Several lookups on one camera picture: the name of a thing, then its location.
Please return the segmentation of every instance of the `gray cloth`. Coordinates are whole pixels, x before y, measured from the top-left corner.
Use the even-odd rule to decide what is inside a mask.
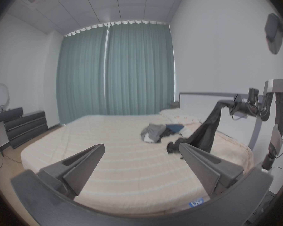
[[[149,138],[154,142],[159,141],[160,135],[166,130],[166,125],[154,125],[149,124],[148,127],[142,130],[141,139],[144,140],[144,137],[149,133]]]

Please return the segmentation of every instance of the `bed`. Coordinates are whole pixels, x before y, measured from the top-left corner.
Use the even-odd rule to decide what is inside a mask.
[[[200,122],[181,109],[159,115],[88,115],[62,126],[32,143],[21,153],[23,167],[37,173],[41,168],[104,143],[105,154],[74,200],[112,214],[144,215],[171,213],[208,195],[180,154],[168,154],[166,146],[180,135],[163,137],[161,143],[146,143],[140,132],[149,123],[183,123],[192,134]],[[245,145],[216,132],[211,154],[241,165],[244,173],[253,167],[253,153]]]

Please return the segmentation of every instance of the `round mirror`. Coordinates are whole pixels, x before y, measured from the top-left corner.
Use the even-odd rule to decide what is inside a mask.
[[[9,103],[8,88],[4,84],[0,84],[0,109],[3,110]]]

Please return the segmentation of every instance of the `white wall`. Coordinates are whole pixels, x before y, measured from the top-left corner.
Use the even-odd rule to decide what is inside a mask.
[[[279,54],[273,55],[265,40],[264,26],[272,12],[276,11],[268,0],[183,0],[170,24],[175,98],[179,92],[248,93],[249,87],[262,93],[266,80],[283,78],[283,45]],[[211,102],[208,110],[188,101],[182,107],[195,115],[208,115],[215,104]],[[224,119],[229,117],[227,113],[224,109],[219,126],[224,133],[237,138],[248,132],[246,125],[254,127],[254,118],[233,124]],[[273,104],[253,150],[255,163],[267,153],[274,118]],[[283,156],[274,166],[283,167]],[[272,174],[275,178],[270,190],[277,193],[283,184],[283,171],[275,168]]]
[[[3,17],[0,21],[0,83],[7,85],[9,90],[8,108],[23,107],[24,113],[30,113],[45,109],[50,103],[56,104],[50,97],[50,102],[46,102],[45,106],[47,98],[44,95],[48,96],[51,92],[45,91],[49,88],[44,87],[44,77],[52,80],[50,76],[53,75],[48,75],[54,70],[50,68],[50,63],[53,63],[54,68],[57,67],[59,42],[56,40],[60,41],[61,38],[60,34],[47,36],[11,15]],[[48,83],[55,84],[55,79]],[[55,93],[55,86],[50,89]],[[3,123],[0,123],[0,145],[7,142]]]

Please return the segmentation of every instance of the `green curtain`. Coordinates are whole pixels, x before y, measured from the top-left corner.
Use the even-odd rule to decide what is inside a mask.
[[[105,70],[109,115],[156,114],[174,97],[174,59],[168,25],[109,28]]]
[[[106,114],[104,52],[107,27],[64,38],[57,70],[57,104],[60,123],[84,115]]]

